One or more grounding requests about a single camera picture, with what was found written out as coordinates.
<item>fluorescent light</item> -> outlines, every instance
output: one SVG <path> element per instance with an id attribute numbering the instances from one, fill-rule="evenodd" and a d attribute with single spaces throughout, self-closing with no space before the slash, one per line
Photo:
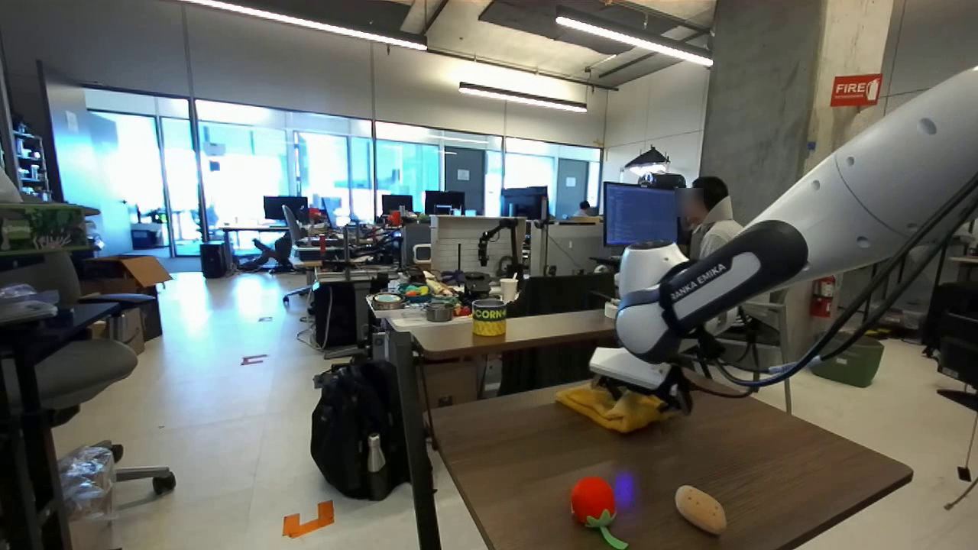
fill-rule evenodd
<path id="1" fill-rule="evenodd" d="M 637 48 L 648 48 L 648 51 L 657 51 L 657 54 L 670 54 L 670 59 L 682 59 L 682 62 L 691 62 L 691 65 L 713 66 L 713 59 L 705 59 L 705 54 L 686 51 L 686 48 L 675 48 L 675 45 L 666 45 L 666 43 L 655 43 L 655 41 L 646 41 L 646 38 L 622 34 L 622 30 L 611 30 L 611 27 L 600 27 L 600 26 L 591 26 L 591 21 L 582 21 L 582 18 L 555 16 L 555 26 L 576 27 L 582 34 L 605 38 L 605 41 L 616 41 L 616 43 L 626 43 L 626 45 L 637 45 Z"/>
<path id="2" fill-rule="evenodd" d="M 491 90 L 491 86 L 476 86 L 476 83 L 459 83 L 459 93 L 461 93 L 461 95 L 494 97 L 494 100 L 547 106 L 547 109 L 586 112 L 586 103 L 582 103 L 582 100 L 547 97 L 547 95 L 525 95 L 525 93 Z"/>
<path id="3" fill-rule="evenodd" d="M 427 48 L 424 43 L 417 43 L 417 41 L 367 34 L 367 30 L 356 30 L 356 27 L 293 18 L 293 16 L 250 10 L 250 5 L 239 5 L 239 4 L 221 4 L 221 0 L 188 0 L 188 4 L 221 10 L 221 13 L 239 13 L 239 16 L 250 16 L 250 18 L 266 18 L 266 21 L 278 21 L 278 26 L 310 27 L 310 30 L 320 30 L 320 34 L 344 34 L 344 38 L 356 38 L 356 41 L 389 43 L 389 45 L 402 45 L 402 48 Z"/>

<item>gray floor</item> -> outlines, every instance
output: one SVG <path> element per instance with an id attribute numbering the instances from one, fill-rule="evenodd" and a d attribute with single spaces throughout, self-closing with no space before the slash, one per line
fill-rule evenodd
<path id="1" fill-rule="evenodd" d="M 300 306 L 280 306 L 280 289 L 300 283 L 284 274 L 179 274 L 161 288 L 165 335 L 148 345 L 138 372 L 59 429 L 61 452 L 114 437 L 126 442 L 126 464 L 179 471 L 181 487 L 161 502 L 135 505 L 148 488 L 119 488 L 115 538 L 126 550 L 417 548 L 406 487 L 382 505 L 347 502 L 310 457 L 311 376 L 327 365 L 310 345 Z M 870 389 L 794 379 L 800 419 L 913 468 L 912 487 L 808 548 L 978 548 L 978 491 L 944 510 L 963 488 L 953 468 L 974 419 L 934 397 L 944 385 L 908 341 L 886 341 Z M 780 405 L 784 393 L 772 389 L 762 400 Z M 485 548 L 437 456 L 435 478 L 444 548 Z M 280 536 L 280 515 L 311 515 L 324 498 L 336 502 L 330 529 Z"/>

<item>black backpack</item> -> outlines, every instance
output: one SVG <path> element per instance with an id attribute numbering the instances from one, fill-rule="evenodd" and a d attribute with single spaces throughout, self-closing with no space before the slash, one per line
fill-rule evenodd
<path id="1" fill-rule="evenodd" d="M 311 457 L 327 483 L 349 498 L 382 502 L 406 483 L 406 447 L 397 372 L 385 361 L 356 359 L 316 376 Z"/>

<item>orange tape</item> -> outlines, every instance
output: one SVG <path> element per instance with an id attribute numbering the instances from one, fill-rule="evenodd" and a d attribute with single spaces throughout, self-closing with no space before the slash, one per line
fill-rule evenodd
<path id="1" fill-rule="evenodd" d="M 320 502 L 316 519 L 310 519 L 310 523 L 304 523 L 300 513 L 286 513 L 280 519 L 280 536 L 304 538 L 304 536 L 310 536 L 316 529 L 332 525 L 332 519 L 336 519 L 332 515 L 332 502 Z"/>

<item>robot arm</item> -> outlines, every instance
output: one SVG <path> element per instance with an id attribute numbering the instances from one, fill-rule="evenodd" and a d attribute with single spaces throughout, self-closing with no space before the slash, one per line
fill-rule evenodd
<path id="1" fill-rule="evenodd" d="M 894 257 L 944 204 L 973 193 L 974 147 L 978 66 L 822 158 L 722 251 L 629 289 L 617 310 L 625 350 L 597 355 L 592 372 L 659 390 L 675 379 L 679 340 L 709 319 L 790 281 Z"/>

